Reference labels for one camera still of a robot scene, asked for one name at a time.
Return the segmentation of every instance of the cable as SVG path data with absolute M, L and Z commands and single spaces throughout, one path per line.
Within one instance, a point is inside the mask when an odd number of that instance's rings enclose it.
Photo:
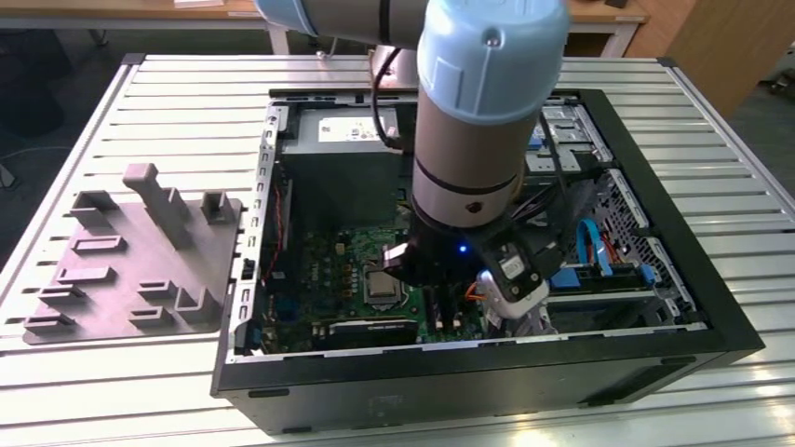
M 473 282 L 472 284 L 469 284 L 469 288 L 467 289 L 467 292 L 463 294 L 463 298 L 467 301 L 485 301 L 485 297 L 483 295 L 477 295 L 475 293 L 475 288 L 477 287 L 477 283 Z
M 381 124 L 381 118 L 377 114 L 377 93 L 381 87 L 381 79 L 384 79 L 384 75 L 387 74 L 388 67 L 395 62 L 395 58 L 400 54 L 400 49 L 396 48 L 388 54 L 387 58 L 384 59 L 384 63 L 381 63 L 381 68 L 372 79 L 372 89 L 371 89 L 371 109 L 372 109 L 372 124 L 375 125 L 375 132 L 377 133 L 377 137 L 384 142 L 384 146 L 389 149 L 400 149 L 400 142 L 396 138 L 392 138 L 384 132 L 384 125 Z
M 535 208 L 536 208 L 539 205 L 541 205 L 544 202 L 547 202 L 547 200 L 541 200 L 541 198 L 549 198 L 549 197 L 547 197 L 547 194 L 549 192 L 553 193 L 553 189 L 555 189 L 555 185 L 553 184 L 549 184 L 537 193 L 535 193 L 533 196 L 531 198 L 528 198 L 521 203 L 521 205 L 519 205 L 516 207 L 516 209 L 511 213 L 511 218 L 513 220 L 521 220 L 524 218 L 525 214 L 527 214 L 525 211 L 527 211 L 527 209 L 529 208 L 531 205 L 535 204 Z
M 565 209 L 569 210 L 569 197 L 567 195 L 567 179 L 563 174 L 563 165 L 560 164 L 560 154 L 557 154 L 557 144 L 555 143 L 555 139 L 551 136 L 551 129 L 549 123 L 547 122 L 547 117 L 544 116 L 544 111 L 537 116 L 537 121 L 541 125 L 541 129 L 544 130 L 544 140 L 547 140 L 547 146 L 549 147 L 549 154 L 551 154 L 551 162 L 555 166 L 555 177 L 557 178 L 557 185 L 560 186 L 560 194 L 563 198 L 563 204 Z
M 51 151 L 55 149 L 72 149 L 71 147 L 67 146 L 44 146 L 44 147 L 28 147 L 28 149 L 20 149 L 19 151 L 12 152 L 11 154 L 5 154 L 4 156 L 0 156 L 0 161 L 7 160 L 9 158 L 12 158 L 13 156 L 20 156 L 21 154 L 27 154 L 28 152 L 37 152 L 37 151 Z M 11 189 L 11 184 L 5 184 L 5 181 L 3 180 L 3 174 L 0 174 L 0 191 L 8 191 Z
M 273 252 L 273 257 L 271 258 L 271 265 L 268 265 L 268 269 L 264 271 L 264 275 L 261 276 L 261 284 L 264 286 L 264 282 L 267 281 L 268 277 L 271 276 L 271 272 L 273 271 L 273 266 L 276 265 L 276 260 L 279 259 L 279 253 L 281 251 L 281 239 L 284 237 L 284 230 L 281 228 L 281 192 L 279 187 L 273 185 L 273 192 L 276 193 L 276 225 L 277 225 L 277 233 L 279 233 L 279 241 L 276 242 L 276 251 Z
M 589 245 L 593 249 L 593 261 L 599 264 L 605 277 L 612 276 L 612 268 L 609 267 L 609 259 L 607 247 L 599 234 L 599 227 L 592 219 L 583 219 L 576 225 L 576 253 L 577 262 L 580 264 L 589 264 L 587 252 L 585 238 L 589 239 Z
M 72 149 L 69 146 L 44 146 L 44 147 L 28 147 L 28 149 L 20 149 L 16 152 L 12 152 L 11 154 L 5 154 L 4 156 L 0 156 L 0 161 L 12 158 L 13 156 L 19 156 L 21 154 L 27 154 L 28 152 L 37 152 L 37 151 L 52 151 L 55 149 L 65 149 L 69 150 Z

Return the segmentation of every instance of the dark floor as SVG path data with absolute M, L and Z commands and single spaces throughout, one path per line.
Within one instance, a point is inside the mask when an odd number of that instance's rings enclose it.
M 267 35 L 259 31 L 145 31 L 108 33 L 107 47 L 95 47 L 85 31 L 61 31 L 59 37 L 72 61 L 72 74 L 51 83 L 65 110 L 63 125 L 43 137 L 20 139 L 0 128 L 0 157 L 27 147 L 71 147 L 93 112 L 124 54 L 267 54 Z M 313 54 L 307 37 L 289 36 L 295 53 Z M 320 48 L 331 42 L 321 40 Z M 337 53 L 364 54 L 365 48 L 341 42 Z M 795 194 L 795 100 L 772 97 L 756 89 L 731 121 L 734 129 L 768 166 L 790 194 Z M 21 236 L 49 184 L 57 175 L 67 150 L 29 152 L 3 160 L 21 179 L 12 192 L 0 191 L 0 267 Z

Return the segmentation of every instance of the aluminum table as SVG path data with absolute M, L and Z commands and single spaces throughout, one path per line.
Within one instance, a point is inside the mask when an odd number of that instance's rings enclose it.
M 795 440 L 795 207 L 676 68 L 568 59 L 560 88 L 600 88 L 671 193 L 767 349 L 631 405 L 272 439 L 208 395 L 217 334 L 28 346 L 23 318 L 76 222 L 73 195 L 153 161 L 184 199 L 251 200 L 272 88 L 365 88 L 337 56 L 148 56 L 124 64 L 0 275 L 0 445 L 299 444 L 613 446 Z

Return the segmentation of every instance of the table leg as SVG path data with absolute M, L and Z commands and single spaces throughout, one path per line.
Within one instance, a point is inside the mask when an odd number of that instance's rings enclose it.
M 621 58 L 625 52 L 632 36 L 637 31 L 637 23 L 620 23 L 616 30 L 607 39 L 605 49 L 601 51 L 603 58 Z
M 105 38 L 108 32 L 105 30 L 88 30 L 88 35 L 91 35 L 91 40 L 95 41 L 95 45 L 97 47 L 104 47 L 108 45 L 108 39 Z
M 0 189 L 11 188 L 15 180 L 11 171 L 5 169 L 5 166 L 0 165 Z
M 287 43 L 287 29 L 276 25 L 267 25 L 268 35 L 271 36 L 271 48 L 273 54 L 289 54 L 289 44 Z

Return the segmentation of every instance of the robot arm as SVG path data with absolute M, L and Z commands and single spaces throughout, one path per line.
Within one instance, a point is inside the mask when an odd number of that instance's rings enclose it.
M 560 72 L 565 0 L 259 0 L 259 9 L 269 22 L 307 34 L 417 50 L 415 216 L 408 243 L 385 252 L 384 270 L 408 284 L 439 285 L 472 278 L 485 265 L 492 274 L 479 282 L 489 297 L 521 308 L 536 303 L 545 296 L 537 263 L 483 235 L 504 233 Z

